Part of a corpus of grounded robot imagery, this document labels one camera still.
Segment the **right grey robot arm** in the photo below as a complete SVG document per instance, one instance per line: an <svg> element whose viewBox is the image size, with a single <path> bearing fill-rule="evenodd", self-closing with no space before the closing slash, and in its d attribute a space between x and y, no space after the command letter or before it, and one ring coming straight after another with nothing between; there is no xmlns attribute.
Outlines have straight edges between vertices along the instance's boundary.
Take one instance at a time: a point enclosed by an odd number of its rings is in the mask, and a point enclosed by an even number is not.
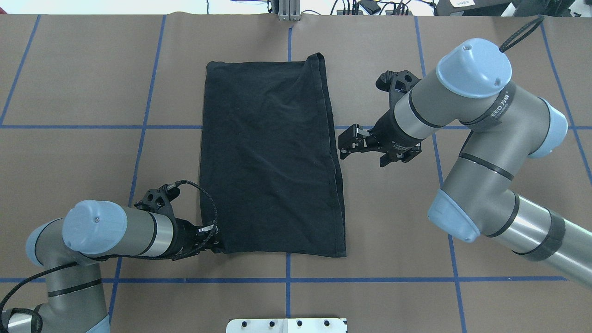
<svg viewBox="0 0 592 333"><path fill-rule="evenodd" d="M549 155L568 122L545 99L512 81L503 49L469 39L417 78L387 70L376 87L389 109L371 129L351 125L338 137L342 160L352 153L382 154L382 167L408 162L421 142L457 121L470 131L428 210L429 220L457 240L495 240L523 259L591 286L591 232L510 190L525 160Z"/></svg>

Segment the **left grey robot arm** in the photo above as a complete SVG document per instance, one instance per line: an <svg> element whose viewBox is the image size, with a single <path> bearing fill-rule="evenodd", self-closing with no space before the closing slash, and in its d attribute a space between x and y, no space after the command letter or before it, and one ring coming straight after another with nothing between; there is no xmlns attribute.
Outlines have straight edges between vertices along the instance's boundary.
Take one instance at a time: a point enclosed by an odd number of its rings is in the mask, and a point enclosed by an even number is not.
<svg viewBox="0 0 592 333"><path fill-rule="evenodd" d="M218 213L205 226L171 211L84 200L64 218L35 229L25 251L41 273L26 278L1 301L3 333L109 333L100 263L115 258L179 260L213 249ZM47 303L6 308L25 284L46 278Z"/></svg>

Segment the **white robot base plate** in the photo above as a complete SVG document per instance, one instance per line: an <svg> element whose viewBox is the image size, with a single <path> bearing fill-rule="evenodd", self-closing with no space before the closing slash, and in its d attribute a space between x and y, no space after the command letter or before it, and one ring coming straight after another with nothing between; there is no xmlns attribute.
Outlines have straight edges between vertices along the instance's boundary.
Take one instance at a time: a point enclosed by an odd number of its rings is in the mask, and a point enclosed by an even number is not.
<svg viewBox="0 0 592 333"><path fill-rule="evenodd" d="M227 333L347 333L342 318L260 318L235 319L226 326Z"/></svg>

